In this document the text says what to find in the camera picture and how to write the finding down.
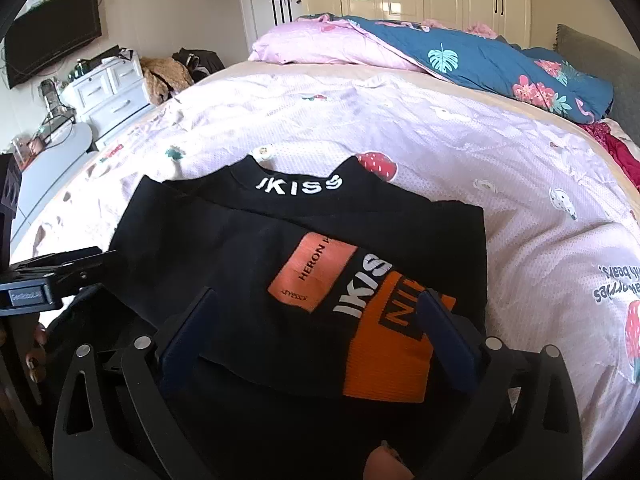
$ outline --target red cloth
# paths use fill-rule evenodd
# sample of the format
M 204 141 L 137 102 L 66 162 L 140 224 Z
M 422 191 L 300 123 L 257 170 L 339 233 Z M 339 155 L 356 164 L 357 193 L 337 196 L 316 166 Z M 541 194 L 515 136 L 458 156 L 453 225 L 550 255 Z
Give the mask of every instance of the red cloth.
M 628 179 L 640 190 L 640 162 L 637 161 L 624 142 L 611 135 L 606 123 L 578 124 L 609 152 L 616 164 L 622 168 Z

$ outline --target television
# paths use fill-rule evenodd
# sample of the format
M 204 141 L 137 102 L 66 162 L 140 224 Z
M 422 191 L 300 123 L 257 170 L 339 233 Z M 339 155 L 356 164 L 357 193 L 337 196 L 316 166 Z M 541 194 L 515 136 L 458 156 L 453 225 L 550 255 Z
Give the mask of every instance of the television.
M 48 0 L 35 7 L 17 18 L 4 37 L 9 88 L 101 35 L 98 0 Z

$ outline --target white duvet cover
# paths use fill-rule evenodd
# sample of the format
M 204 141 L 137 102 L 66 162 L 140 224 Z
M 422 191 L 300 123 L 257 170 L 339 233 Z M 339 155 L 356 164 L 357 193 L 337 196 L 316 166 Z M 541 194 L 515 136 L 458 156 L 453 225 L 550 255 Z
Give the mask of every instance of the white duvet cover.
M 487 333 L 510 348 L 561 349 L 587 475 L 640 399 L 632 384 L 640 357 L 635 190 L 566 121 L 464 90 L 367 67 L 242 64 L 184 91 L 104 150 L 12 259 L 106 249 L 145 173 L 196 178 L 268 146 L 270 168 L 329 176 L 359 153 L 395 186 L 484 208 Z M 450 272 L 464 280 L 466 270 L 460 261 Z

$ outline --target drawer handle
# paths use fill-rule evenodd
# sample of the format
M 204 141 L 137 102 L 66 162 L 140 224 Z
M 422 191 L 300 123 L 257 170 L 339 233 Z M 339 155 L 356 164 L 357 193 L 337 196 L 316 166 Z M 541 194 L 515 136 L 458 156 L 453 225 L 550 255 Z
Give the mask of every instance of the drawer handle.
M 127 99 L 126 101 L 123 102 L 123 104 L 121 104 L 120 106 L 118 106 L 117 108 L 114 108 L 113 110 L 111 110 L 111 113 L 114 114 L 116 112 L 119 112 L 120 110 L 122 110 L 124 107 L 128 106 L 129 103 L 131 101 L 129 99 Z

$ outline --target brown fur clothing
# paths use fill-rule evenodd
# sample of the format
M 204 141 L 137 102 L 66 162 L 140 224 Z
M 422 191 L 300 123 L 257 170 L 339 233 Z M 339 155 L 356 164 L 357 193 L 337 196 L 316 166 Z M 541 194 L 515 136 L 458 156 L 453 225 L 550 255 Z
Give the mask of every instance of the brown fur clothing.
M 182 92 L 185 88 L 193 85 L 193 79 L 191 79 L 187 68 L 172 57 L 164 57 L 162 59 L 142 57 L 140 65 L 145 76 L 146 91 L 151 102 L 156 106 L 161 105 L 171 97 L 169 88 L 164 81 L 169 83 L 175 92 Z

